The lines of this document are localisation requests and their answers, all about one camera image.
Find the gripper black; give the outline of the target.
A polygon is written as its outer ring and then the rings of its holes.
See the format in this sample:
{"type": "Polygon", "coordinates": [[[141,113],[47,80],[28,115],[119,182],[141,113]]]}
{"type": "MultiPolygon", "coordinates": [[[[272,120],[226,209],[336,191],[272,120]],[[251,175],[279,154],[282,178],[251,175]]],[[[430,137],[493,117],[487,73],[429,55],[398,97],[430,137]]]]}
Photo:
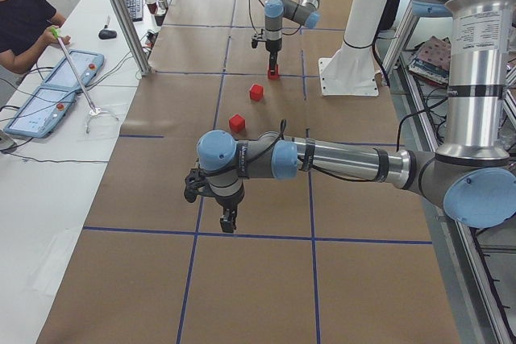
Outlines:
{"type": "Polygon", "coordinates": [[[281,50],[281,39],[266,39],[265,48],[269,52],[268,74],[278,74],[277,53],[281,50]]]}
{"type": "Polygon", "coordinates": [[[236,218],[238,214],[238,205],[243,200],[245,192],[239,190],[230,196],[215,197],[218,204],[223,207],[223,215],[219,219],[221,230],[223,233],[234,233],[236,231],[236,218]]]}

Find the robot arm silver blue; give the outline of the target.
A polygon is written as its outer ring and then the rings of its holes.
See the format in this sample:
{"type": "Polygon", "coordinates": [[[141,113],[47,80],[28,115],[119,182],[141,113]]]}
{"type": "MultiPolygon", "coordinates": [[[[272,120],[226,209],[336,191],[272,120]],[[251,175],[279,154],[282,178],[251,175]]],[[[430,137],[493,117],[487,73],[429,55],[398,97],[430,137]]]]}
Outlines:
{"type": "Polygon", "coordinates": [[[301,27],[316,27],[320,14],[318,8],[321,0],[268,0],[264,5],[264,38],[265,48],[269,53],[268,78],[277,79],[278,53],[282,48],[283,19],[297,23],[301,27]]]}
{"type": "Polygon", "coordinates": [[[185,198],[212,197],[223,209],[221,228],[235,231],[244,181],[290,179],[315,171],[347,184],[344,201],[369,206],[361,184],[388,183],[439,207],[450,219],[485,229],[514,215],[515,177],[509,153],[497,142],[497,124],[506,95],[506,62],[515,0],[413,0],[416,15],[449,16],[451,70],[447,87],[447,132],[434,151],[376,145],[378,135],[398,132],[375,105],[365,102],[372,85],[362,71],[377,36],[376,24],[388,0],[354,0],[341,48],[322,59],[319,75],[324,95],[335,96],[339,108],[322,115],[330,132],[346,130],[358,143],[318,140],[323,127],[306,138],[267,132],[237,140],[225,131],[210,131],[197,145],[198,164],[185,180],[185,198]]]}

